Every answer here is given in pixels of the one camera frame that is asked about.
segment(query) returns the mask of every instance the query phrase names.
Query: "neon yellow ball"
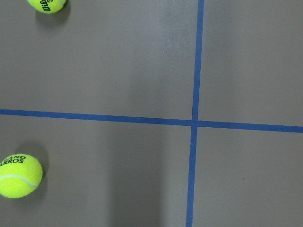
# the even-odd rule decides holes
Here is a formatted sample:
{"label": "neon yellow ball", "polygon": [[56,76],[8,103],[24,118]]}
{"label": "neon yellow ball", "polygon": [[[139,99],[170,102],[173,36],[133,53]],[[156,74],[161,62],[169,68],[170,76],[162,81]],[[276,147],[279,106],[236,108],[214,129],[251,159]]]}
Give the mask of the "neon yellow ball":
{"label": "neon yellow ball", "polygon": [[42,180],[39,161],[30,155],[11,155],[0,163],[0,194],[20,198],[33,192]]}
{"label": "neon yellow ball", "polygon": [[28,3],[41,13],[56,13],[60,11],[66,0],[27,0]]}

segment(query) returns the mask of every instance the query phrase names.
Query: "blue line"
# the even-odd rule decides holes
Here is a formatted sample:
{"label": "blue line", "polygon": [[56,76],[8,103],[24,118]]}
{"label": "blue line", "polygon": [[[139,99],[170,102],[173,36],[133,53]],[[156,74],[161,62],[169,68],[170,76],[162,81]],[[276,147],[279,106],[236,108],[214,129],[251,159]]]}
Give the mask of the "blue line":
{"label": "blue line", "polygon": [[198,121],[198,127],[303,133],[301,126]]}
{"label": "blue line", "polygon": [[196,147],[197,147],[197,122],[199,117],[199,97],[200,97],[200,78],[202,60],[202,38],[203,38],[203,14],[204,1],[198,1],[197,32],[196,32],[196,56],[195,56],[195,75],[193,89],[192,107],[192,128],[190,134],[190,153],[187,186],[187,214],[186,227],[193,226],[194,214],[194,193],[195,193],[195,173],[196,173]]}
{"label": "blue line", "polygon": [[77,113],[58,113],[58,112],[41,112],[41,111],[7,110],[7,109],[0,109],[0,115],[62,118],[62,119],[77,119],[77,120],[105,121],[105,122],[164,124],[164,125],[178,125],[178,126],[191,126],[192,124],[191,120],[179,120],[179,119],[125,117],[125,116],[111,116],[111,115],[98,115],[98,114],[84,114],[84,113],[77,114]]}

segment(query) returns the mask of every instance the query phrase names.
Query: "floor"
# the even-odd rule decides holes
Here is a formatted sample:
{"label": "floor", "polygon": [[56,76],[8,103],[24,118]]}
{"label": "floor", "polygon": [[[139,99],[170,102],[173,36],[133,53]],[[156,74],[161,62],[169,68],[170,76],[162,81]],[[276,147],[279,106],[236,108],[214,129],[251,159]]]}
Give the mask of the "floor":
{"label": "floor", "polygon": [[0,154],[46,172],[12,227],[303,226],[303,2],[0,8]]}

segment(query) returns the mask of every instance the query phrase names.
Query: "white curved line on ball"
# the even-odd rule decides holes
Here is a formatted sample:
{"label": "white curved line on ball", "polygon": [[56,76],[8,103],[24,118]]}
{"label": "white curved line on ball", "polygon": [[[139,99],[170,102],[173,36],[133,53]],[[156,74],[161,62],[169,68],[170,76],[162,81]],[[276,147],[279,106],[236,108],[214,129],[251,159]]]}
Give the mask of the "white curved line on ball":
{"label": "white curved line on ball", "polygon": [[36,188],[36,187],[37,187],[37,185],[31,184],[31,183],[28,181],[28,179],[26,179],[25,177],[20,176],[20,175],[17,175],[17,174],[4,175],[4,176],[0,177],[0,181],[3,180],[3,179],[5,179],[5,178],[8,178],[8,177],[18,177],[18,178],[24,180],[26,183],[28,183],[29,186],[31,186],[31,187],[33,187],[33,188]]}

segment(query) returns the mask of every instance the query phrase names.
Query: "vertical blue line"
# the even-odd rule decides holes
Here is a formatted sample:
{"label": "vertical blue line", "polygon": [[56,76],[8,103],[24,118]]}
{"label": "vertical blue line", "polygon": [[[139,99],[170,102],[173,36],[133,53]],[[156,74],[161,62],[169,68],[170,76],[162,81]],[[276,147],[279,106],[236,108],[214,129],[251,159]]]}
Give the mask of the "vertical blue line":
{"label": "vertical blue line", "polygon": [[188,170],[186,227],[193,226],[195,173],[196,173],[196,147],[197,147],[198,116],[199,116],[201,60],[202,60],[203,14],[204,14],[204,0],[198,0],[192,127],[190,133],[190,154],[189,154],[189,170]]}

